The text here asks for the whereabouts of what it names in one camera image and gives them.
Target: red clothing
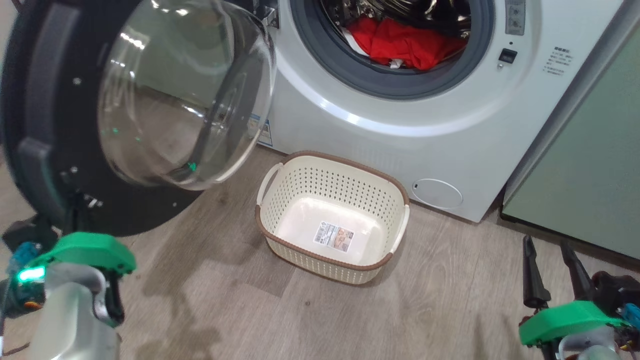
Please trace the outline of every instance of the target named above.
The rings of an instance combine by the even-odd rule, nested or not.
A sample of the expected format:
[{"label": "red clothing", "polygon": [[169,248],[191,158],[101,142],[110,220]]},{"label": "red clothing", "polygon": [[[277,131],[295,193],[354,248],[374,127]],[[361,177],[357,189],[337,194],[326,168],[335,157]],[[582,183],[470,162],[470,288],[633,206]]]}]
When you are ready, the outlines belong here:
[{"label": "red clothing", "polygon": [[361,17],[348,29],[371,60],[388,65],[391,59],[402,59],[407,67],[420,70],[431,69],[467,44],[460,38],[447,38],[436,31],[416,29],[389,18],[378,24],[374,19]]}]

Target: blue and white sticker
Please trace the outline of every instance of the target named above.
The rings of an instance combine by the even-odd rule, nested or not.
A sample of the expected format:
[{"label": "blue and white sticker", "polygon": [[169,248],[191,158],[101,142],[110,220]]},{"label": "blue and white sticker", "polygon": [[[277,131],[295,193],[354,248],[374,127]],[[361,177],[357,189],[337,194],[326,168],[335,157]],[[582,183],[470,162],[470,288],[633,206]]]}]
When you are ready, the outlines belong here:
[{"label": "blue and white sticker", "polygon": [[[257,129],[258,122],[260,122],[260,117],[256,114],[251,114],[249,127]],[[269,119],[267,119],[267,121],[264,122],[264,126],[262,127],[262,132],[260,133],[260,137],[258,138],[258,143],[264,146],[273,148],[273,141],[271,140],[271,125],[269,125]]]}]

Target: brown basket rim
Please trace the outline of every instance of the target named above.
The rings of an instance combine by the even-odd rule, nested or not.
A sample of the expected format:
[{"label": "brown basket rim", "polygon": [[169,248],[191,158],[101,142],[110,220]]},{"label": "brown basket rim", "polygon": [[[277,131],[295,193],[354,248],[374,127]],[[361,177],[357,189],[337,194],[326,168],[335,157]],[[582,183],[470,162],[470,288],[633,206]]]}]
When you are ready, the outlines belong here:
[{"label": "brown basket rim", "polygon": [[[403,200],[404,200],[404,205],[409,205],[409,196],[406,193],[406,190],[404,189],[404,187],[402,186],[402,184],[394,179],[393,177],[380,172],[374,168],[359,164],[355,161],[351,161],[351,160],[347,160],[344,158],[340,158],[338,156],[333,156],[333,155],[329,155],[329,154],[323,154],[322,152],[316,152],[316,151],[300,151],[300,152],[294,152],[293,154],[287,156],[286,158],[282,159],[281,163],[284,165],[287,162],[293,160],[294,158],[299,158],[302,156],[314,156],[317,158],[322,158],[322,159],[326,159],[326,160],[331,160],[331,161],[335,161],[337,163],[342,163],[345,165],[349,165],[351,167],[355,167],[355,168],[359,168],[360,170],[364,170],[366,172],[369,172],[373,175],[376,175],[378,177],[383,178],[384,180],[389,181],[390,183],[394,184],[398,190],[400,190],[400,193],[403,196]],[[393,256],[392,252],[387,253],[387,255],[385,255],[384,258],[382,258],[379,262],[372,264],[372,265],[367,265],[367,266],[360,266],[360,265],[353,265],[353,264],[349,264],[349,263],[344,263],[342,261],[337,261],[334,259],[330,259],[327,258],[325,256],[320,256],[318,254],[315,254],[311,251],[305,250],[301,247],[297,247],[295,245],[293,245],[292,243],[289,243],[288,241],[281,239],[277,236],[275,236],[274,234],[271,234],[265,227],[264,225],[262,225],[262,219],[260,217],[260,205],[256,205],[255,206],[255,221],[258,224],[258,228],[260,229],[260,232],[267,238],[283,245],[284,247],[288,247],[291,250],[295,250],[297,252],[300,252],[310,258],[314,258],[316,260],[319,261],[324,261],[325,263],[329,263],[335,266],[340,266],[343,268],[348,268],[350,270],[354,270],[354,271],[362,271],[362,272],[366,272],[366,271],[371,271],[371,270],[375,270],[379,267],[382,267],[384,264],[388,263],[389,260],[391,260],[391,257]]]}]

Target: open washing machine door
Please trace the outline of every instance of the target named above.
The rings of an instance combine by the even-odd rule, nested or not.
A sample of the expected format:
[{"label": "open washing machine door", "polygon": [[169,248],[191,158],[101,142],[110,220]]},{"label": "open washing machine door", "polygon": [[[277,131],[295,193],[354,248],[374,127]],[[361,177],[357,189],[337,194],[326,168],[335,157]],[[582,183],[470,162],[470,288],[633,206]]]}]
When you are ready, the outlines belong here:
[{"label": "open washing machine door", "polygon": [[13,179],[60,229],[82,208],[86,231],[147,231],[242,165],[274,78],[266,27],[230,3],[28,0],[1,83]]}]

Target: beige plastic basket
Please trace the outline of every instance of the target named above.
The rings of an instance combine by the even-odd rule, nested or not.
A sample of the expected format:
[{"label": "beige plastic basket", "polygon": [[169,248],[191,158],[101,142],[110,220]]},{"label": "beige plastic basket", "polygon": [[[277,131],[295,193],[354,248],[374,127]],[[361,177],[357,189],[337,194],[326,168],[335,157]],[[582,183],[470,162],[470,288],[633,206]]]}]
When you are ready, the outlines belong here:
[{"label": "beige plastic basket", "polygon": [[409,198],[398,181],[377,170],[297,152],[262,180],[255,219],[276,255],[318,275],[363,284],[400,244]]}]

